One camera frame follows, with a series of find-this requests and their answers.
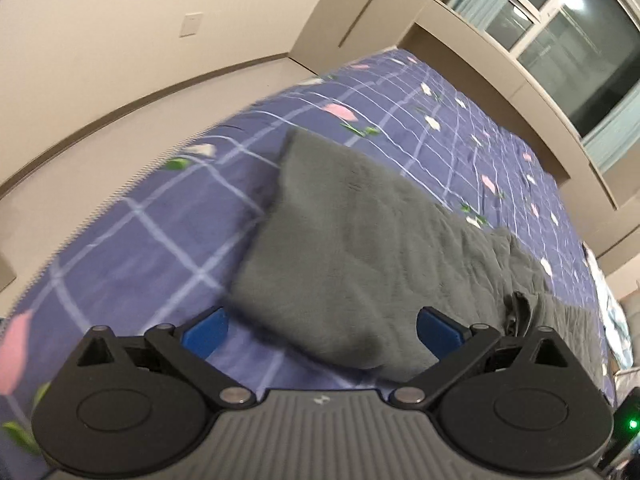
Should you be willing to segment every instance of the gray cloth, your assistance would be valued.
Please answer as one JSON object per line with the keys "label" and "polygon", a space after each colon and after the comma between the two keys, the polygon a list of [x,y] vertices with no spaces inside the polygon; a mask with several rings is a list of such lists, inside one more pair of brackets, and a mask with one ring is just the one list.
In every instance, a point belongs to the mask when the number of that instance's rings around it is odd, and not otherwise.
{"label": "gray cloth", "polygon": [[[482,231],[413,182],[304,130],[291,133],[280,191],[232,287],[249,318],[321,360],[406,381],[437,362],[416,317],[434,306],[504,332],[505,297],[539,294],[536,318],[596,384],[591,313],[548,294],[542,266],[507,230]],[[583,332],[569,330],[580,320]]]}

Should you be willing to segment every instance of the screw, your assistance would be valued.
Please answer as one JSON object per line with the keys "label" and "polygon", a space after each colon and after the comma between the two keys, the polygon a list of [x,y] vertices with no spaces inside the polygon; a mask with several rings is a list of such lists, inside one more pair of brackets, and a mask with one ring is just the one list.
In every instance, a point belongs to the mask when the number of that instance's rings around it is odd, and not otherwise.
{"label": "screw", "polygon": [[251,399],[251,392],[242,386],[232,386],[220,392],[220,399],[229,404],[244,404]]}
{"label": "screw", "polygon": [[424,391],[412,386],[398,388],[394,392],[394,396],[398,402],[402,402],[403,404],[418,404],[425,399]]}

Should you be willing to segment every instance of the bedspread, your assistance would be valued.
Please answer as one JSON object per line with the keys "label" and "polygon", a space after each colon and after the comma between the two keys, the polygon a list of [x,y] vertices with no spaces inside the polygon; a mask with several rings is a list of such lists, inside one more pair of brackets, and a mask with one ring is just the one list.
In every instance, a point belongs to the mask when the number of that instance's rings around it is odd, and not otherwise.
{"label": "bedspread", "polygon": [[[371,156],[478,228],[507,227],[542,263],[560,300],[597,309],[580,240],[535,154],[435,70],[391,50],[212,127],[56,254],[5,333],[18,358],[9,361],[0,351],[0,422],[28,428],[36,389],[89,327],[139,334],[228,302],[228,287],[276,192],[292,126]],[[601,328],[598,336],[606,368]],[[391,387],[363,371],[315,362],[233,314],[225,343],[208,360],[258,396],[269,387]],[[0,457],[16,479],[46,471],[40,457],[18,452],[5,434]]]}

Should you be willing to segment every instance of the tile floor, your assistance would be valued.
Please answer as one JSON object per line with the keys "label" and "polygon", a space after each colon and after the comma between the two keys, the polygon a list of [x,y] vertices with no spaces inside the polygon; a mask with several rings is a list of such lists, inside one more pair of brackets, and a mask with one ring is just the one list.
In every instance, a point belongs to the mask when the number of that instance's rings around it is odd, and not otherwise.
{"label": "tile floor", "polygon": [[0,252],[17,279],[0,292],[0,317],[92,212],[165,150],[312,73],[290,59],[181,90],[105,126],[0,200]]}

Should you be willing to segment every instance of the light switch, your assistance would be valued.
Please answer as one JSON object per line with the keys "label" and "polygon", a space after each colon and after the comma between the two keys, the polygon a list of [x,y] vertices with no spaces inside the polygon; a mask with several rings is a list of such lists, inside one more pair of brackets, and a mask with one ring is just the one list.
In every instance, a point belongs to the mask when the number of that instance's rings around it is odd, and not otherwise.
{"label": "light switch", "polygon": [[185,14],[184,19],[182,20],[182,27],[180,28],[180,37],[196,34],[200,28],[202,16],[203,14],[201,12]]}

